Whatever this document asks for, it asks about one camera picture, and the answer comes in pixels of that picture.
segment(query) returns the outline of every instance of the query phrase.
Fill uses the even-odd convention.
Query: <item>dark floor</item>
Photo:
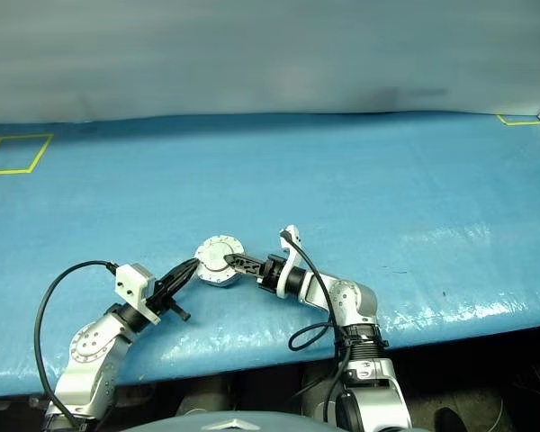
[[[391,358],[416,427],[432,430],[434,412],[447,406],[459,413],[469,432],[540,430],[540,328],[391,351]],[[300,412],[299,403],[284,402],[300,388],[304,371],[307,364],[229,373],[216,385],[229,390],[229,409]],[[174,416],[197,383],[122,388],[119,406],[103,431]],[[30,408],[28,402],[27,396],[10,404],[0,400],[1,432],[40,430],[43,411]]]

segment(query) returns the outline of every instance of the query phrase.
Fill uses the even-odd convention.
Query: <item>round metal plate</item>
[[[208,238],[197,249],[195,258],[200,260],[196,274],[207,284],[225,286],[232,284],[239,274],[226,263],[227,254],[243,254],[242,244],[230,236]]]

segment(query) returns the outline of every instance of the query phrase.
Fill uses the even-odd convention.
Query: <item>table surface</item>
[[[515,122],[395,113],[0,126],[0,395],[41,390],[34,317],[68,266],[139,262],[160,276],[218,234],[263,258],[281,253],[290,223],[319,268],[374,289],[392,347],[540,326],[540,125]],[[121,383],[332,353],[331,334],[290,352],[288,337],[325,315],[254,280],[194,280],[176,299],[192,318],[167,314],[146,330]],[[118,300],[98,268],[59,286],[42,336],[53,383],[74,333]]]

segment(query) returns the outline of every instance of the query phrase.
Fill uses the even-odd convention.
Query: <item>cable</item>
[[[334,388],[336,387],[336,384],[340,380],[340,376],[344,372],[344,369],[346,369],[346,366],[348,365],[349,361],[350,361],[350,348],[346,350],[344,354],[344,359],[342,360],[342,363],[338,367],[336,375],[334,375],[334,379],[332,379],[332,384],[330,385],[328,392],[326,393],[326,399],[324,400],[324,406],[322,407],[322,420],[324,420],[325,423],[328,423],[328,407],[330,404],[330,396],[332,395],[332,392],[334,391]]]
[[[526,390],[527,392],[532,392],[533,394],[540,396],[540,391],[536,389],[531,389],[530,387],[526,387],[524,385],[518,384],[517,382],[513,382],[512,385],[520,390]]]
[[[498,413],[498,416],[496,417],[496,421],[494,422],[492,427],[490,429],[488,429],[487,432],[492,432],[492,430],[494,430],[496,428],[496,426],[498,425],[498,422],[502,418],[502,412],[503,411],[504,411],[504,400],[502,398],[500,398],[500,412]]]
[[[319,329],[320,327],[323,327],[323,329],[319,331],[316,336],[310,338],[308,341],[304,342],[301,345],[294,346],[294,340],[296,340],[296,338],[298,338],[299,336],[303,335],[304,333],[310,330]],[[301,349],[307,348],[310,345],[312,345],[314,342],[316,342],[318,339],[323,337],[330,327],[332,327],[332,323],[330,321],[324,321],[324,322],[317,322],[316,324],[310,324],[309,326],[305,328],[301,328],[300,330],[295,332],[293,335],[291,335],[290,339],[288,339],[288,348],[291,351],[300,351]]]
[[[42,383],[44,391],[52,400],[52,403],[56,406],[56,408],[60,410],[62,414],[66,416],[66,418],[73,427],[78,426],[78,420],[72,415],[68,408],[64,406],[58,396],[54,394],[54,391],[52,390],[52,388],[50,387],[50,383],[48,382],[48,376],[46,375],[46,369],[44,368],[44,360],[42,358],[41,327],[42,319],[44,318],[44,311],[46,310],[48,300],[50,299],[52,293],[54,293],[54,290],[56,289],[60,281],[75,270],[86,266],[104,266],[113,274],[115,274],[115,270],[117,267],[116,264],[110,263],[108,261],[85,261],[84,263],[72,265],[70,268],[60,274],[56,279],[54,279],[54,281],[50,284],[50,286],[46,290],[46,293],[44,294],[44,297],[42,298],[42,302],[40,303],[38,312],[36,313],[36,321],[34,322],[34,356],[36,358],[36,366],[38,367],[38,375],[40,377],[40,382]]]
[[[292,246],[294,248],[294,250],[296,250],[296,252],[298,252],[300,254],[300,256],[302,257],[302,259],[306,262],[306,264],[308,265],[308,267],[310,268],[310,270],[314,274],[314,277],[316,277],[316,280],[318,281],[318,284],[319,284],[319,286],[320,286],[320,288],[322,290],[322,293],[324,294],[324,298],[326,299],[326,304],[328,305],[328,321],[319,322],[317,324],[311,324],[308,327],[305,327],[305,328],[302,328],[302,329],[298,330],[296,333],[294,333],[290,337],[290,340],[288,341],[288,347],[292,351],[299,351],[301,349],[304,349],[304,348],[310,346],[311,344],[313,344],[314,342],[316,342],[322,336],[324,336],[324,334],[328,331],[328,329],[330,327],[332,327],[334,329],[334,344],[336,346],[336,343],[341,338],[344,337],[344,334],[343,334],[341,328],[338,327],[338,323],[336,321],[336,316],[334,314],[334,306],[332,305],[332,300],[330,299],[328,288],[326,288],[326,284],[324,283],[324,280],[322,279],[322,276],[320,275],[320,272],[318,271],[316,266],[312,263],[312,261],[310,260],[308,255],[306,255],[306,253],[302,250],[302,248],[293,242],[292,234],[290,234],[290,232],[288,232],[286,230],[283,230],[280,233],[280,237],[282,237],[284,240],[286,240],[286,242],[290,246]],[[294,346],[293,345],[293,341],[298,336],[306,333],[309,330],[317,329],[319,327],[324,327],[324,328],[318,333],[318,335],[312,337],[310,340],[308,340],[307,342],[305,342],[302,345],[299,345],[299,346]],[[334,375],[334,378],[332,380],[332,384],[330,385],[330,387],[328,389],[328,393],[326,395],[326,399],[324,400],[324,407],[323,407],[323,411],[322,411],[322,417],[323,417],[323,420],[326,423],[328,423],[328,406],[329,406],[329,402],[330,402],[330,395],[334,391],[334,388],[336,387],[336,384],[339,381],[340,376],[342,375],[342,372],[344,371],[348,361],[350,360],[350,349],[346,350],[345,355],[344,355],[344,359],[342,360],[342,363],[340,365],[338,365],[338,360],[339,360],[339,351],[338,351],[338,348],[336,347],[336,353],[334,354],[334,367],[337,368],[337,371],[336,371],[336,374]],[[318,383],[320,383],[322,380],[328,378],[329,375],[330,375],[330,373],[328,375],[324,376],[321,380],[316,380],[315,383],[312,382],[311,383],[312,386],[307,385],[306,387],[304,387],[303,389],[301,389],[300,391],[295,393],[291,398],[293,398],[294,396],[298,397],[298,396],[300,396],[300,394],[303,394],[303,393],[307,392],[312,387],[318,385]]]
[[[328,371],[328,373],[325,373],[319,378],[316,378],[314,381],[306,384],[304,387],[299,389],[295,394],[290,396],[286,402],[283,404],[285,408],[288,408],[290,404],[292,404],[294,401],[296,401],[298,398],[300,398],[305,392],[307,392],[310,389],[313,389],[318,384],[322,383],[324,380],[326,380],[329,376],[331,376],[336,371],[336,368],[332,368]]]
[[[114,408],[116,408],[116,405],[113,404],[109,409],[106,410],[106,412],[103,414],[102,418],[100,418],[100,421],[96,425],[94,432],[102,432],[102,426],[104,423],[106,423],[106,420],[111,416],[111,414],[114,411]]]

